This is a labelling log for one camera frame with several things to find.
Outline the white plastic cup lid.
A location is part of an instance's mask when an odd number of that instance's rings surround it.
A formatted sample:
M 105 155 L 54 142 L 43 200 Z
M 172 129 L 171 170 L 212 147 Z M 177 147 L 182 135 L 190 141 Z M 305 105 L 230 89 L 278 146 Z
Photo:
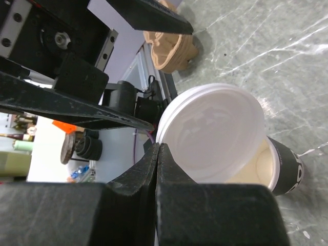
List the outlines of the white plastic cup lid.
M 223 183 L 255 155 L 265 137 L 264 112 L 249 92 L 228 84 L 188 89 L 173 99 L 156 141 L 197 183 Z

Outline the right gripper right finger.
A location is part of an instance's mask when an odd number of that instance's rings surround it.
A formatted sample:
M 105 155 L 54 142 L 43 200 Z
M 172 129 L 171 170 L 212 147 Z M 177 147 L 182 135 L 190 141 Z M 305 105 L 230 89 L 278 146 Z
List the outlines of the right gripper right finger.
M 156 229 L 160 245 L 289 245 L 278 204 L 255 184 L 198 184 L 167 144 L 157 161 Z

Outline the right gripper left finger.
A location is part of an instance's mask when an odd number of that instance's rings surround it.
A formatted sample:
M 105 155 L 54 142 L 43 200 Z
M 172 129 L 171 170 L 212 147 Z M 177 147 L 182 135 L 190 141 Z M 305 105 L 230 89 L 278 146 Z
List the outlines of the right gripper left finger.
M 152 245 L 158 153 L 109 183 L 2 184 L 1 245 Z

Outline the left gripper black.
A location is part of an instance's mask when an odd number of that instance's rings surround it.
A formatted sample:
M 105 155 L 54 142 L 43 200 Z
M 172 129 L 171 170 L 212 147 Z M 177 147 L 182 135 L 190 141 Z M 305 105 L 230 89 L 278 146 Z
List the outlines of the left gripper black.
M 149 122 L 99 106 L 118 36 L 88 1 L 1 1 L 1 106 L 91 130 Z M 20 79 L 50 84 L 62 95 Z

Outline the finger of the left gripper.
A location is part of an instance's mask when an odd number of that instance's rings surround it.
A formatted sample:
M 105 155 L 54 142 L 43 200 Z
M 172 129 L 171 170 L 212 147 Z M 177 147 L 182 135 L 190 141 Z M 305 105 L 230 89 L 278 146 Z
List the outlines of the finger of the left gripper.
M 187 35 L 194 32 L 189 21 L 158 1 L 109 0 L 107 2 L 135 30 Z

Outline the black paper coffee cup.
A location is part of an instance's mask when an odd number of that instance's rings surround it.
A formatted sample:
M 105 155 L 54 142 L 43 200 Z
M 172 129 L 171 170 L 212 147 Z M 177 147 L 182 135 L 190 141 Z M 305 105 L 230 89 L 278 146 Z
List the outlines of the black paper coffee cup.
M 303 180 L 303 162 L 280 142 L 266 137 L 253 158 L 228 183 L 266 186 L 274 196 L 287 194 Z

